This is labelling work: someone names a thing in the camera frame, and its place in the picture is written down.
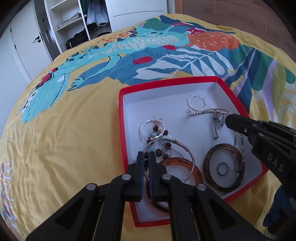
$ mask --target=brown bangle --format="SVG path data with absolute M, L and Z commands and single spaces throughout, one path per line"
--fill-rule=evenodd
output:
M 220 149 L 225 149 L 225 150 L 230 151 L 234 155 L 234 157 L 237 160 L 238 165 L 240 167 L 239 168 L 239 171 L 238 171 L 238 173 L 239 173 L 238 177 L 236 178 L 236 180 L 234 181 L 234 183 L 230 187 L 226 187 L 226 188 L 219 186 L 213 180 L 213 178 L 211 176 L 211 173 L 210 173 L 210 159 L 211 159 L 211 156 L 214 153 L 214 151 L 220 150 Z M 244 161 L 242 159 L 242 154 L 240 153 L 240 151 L 237 148 L 235 148 L 232 145 L 229 145 L 229 144 L 218 144 L 216 146 L 213 146 L 208 151 L 208 153 L 205 156 L 205 161 L 204 161 L 204 175 L 205 175 L 207 181 L 209 182 L 209 184 L 214 189 L 216 189 L 217 191 L 228 193 L 228 192 L 231 192 L 234 189 L 236 189 L 240 185 L 240 183 L 242 182 L 242 180 L 244 179 L 244 172 L 245 172 L 245 164 L 244 164 Z
M 179 157 L 171 157 L 171 158 L 163 159 L 160 162 L 160 164 L 163 164 L 165 166 L 180 165 L 180 166 L 186 167 L 188 170 L 191 170 L 191 167 L 192 167 L 192 163 L 189 160 L 187 160 L 185 158 L 179 158 Z M 194 166 L 192 174 L 194 176 L 196 185 L 199 184 L 199 183 L 203 183 L 202 174 L 201 174 L 200 170 L 196 166 Z M 150 186 L 149 186 L 148 181 L 146 182 L 146 191 L 147 191 L 148 197 L 150 198 Z M 151 203 L 158 210 L 160 210 L 160 211 L 162 211 L 164 213 L 168 213 L 168 208 L 162 206 L 160 203 L 158 203 L 158 202 L 151 202 Z

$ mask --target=bed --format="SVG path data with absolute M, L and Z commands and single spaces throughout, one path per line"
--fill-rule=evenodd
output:
M 121 88 L 211 75 L 222 78 L 251 118 L 296 128 L 296 64 L 238 29 L 163 15 L 58 56 L 20 96 L 0 141 L 0 213 L 14 236 L 25 240 L 86 184 L 123 173 Z M 263 231 L 278 187 L 268 172 L 230 205 Z M 170 240 L 170 227 L 136 228 L 126 205 L 122 240 L 139 239 Z

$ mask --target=wardrobe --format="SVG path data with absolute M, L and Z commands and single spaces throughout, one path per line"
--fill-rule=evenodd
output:
M 109 22 L 103 26 L 87 25 L 89 1 L 106 6 Z M 141 21 L 167 14 L 167 0 L 44 0 L 46 14 L 60 53 L 67 50 L 68 40 L 85 29 L 85 41 L 106 32 L 115 32 L 134 26 Z

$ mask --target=white wardrobe door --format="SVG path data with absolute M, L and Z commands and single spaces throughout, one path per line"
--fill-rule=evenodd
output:
M 149 18 L 163 15 L 162 11 L 157 12 L 135 12 L 114 17 L 116 31 L 122 28 L 133 27 Z
M 40 29 L 35 15 L 34 2 L 31 1 L 11 22 L 16 50 L 31 79 L 35 79 L 52 62 L 44 41 L 40 36 Z
M 163 11 L 167 13 L 166 0 L 110 0 L 113 16 L 134 12 Z

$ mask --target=orange pattern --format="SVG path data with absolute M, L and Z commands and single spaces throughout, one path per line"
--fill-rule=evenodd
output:
M 196 45 L 201 49 L 209 51 L 221 50 L 224 47 L 228 50 L 238 48 L 240 41 L 233 36 L 221 32 L 197 33 L 187 35 L 188 46 Z
M 119 34 L 115 34 L 109 37 L 108 39 L 103 38 L 102 41 L 105 43 L 111 43 L 111 42 L 117 41 L 118 38 L 121 38 L 121 39 L 127 38 L 129 35 L 130 35 L 130 32 L 121 32 Z

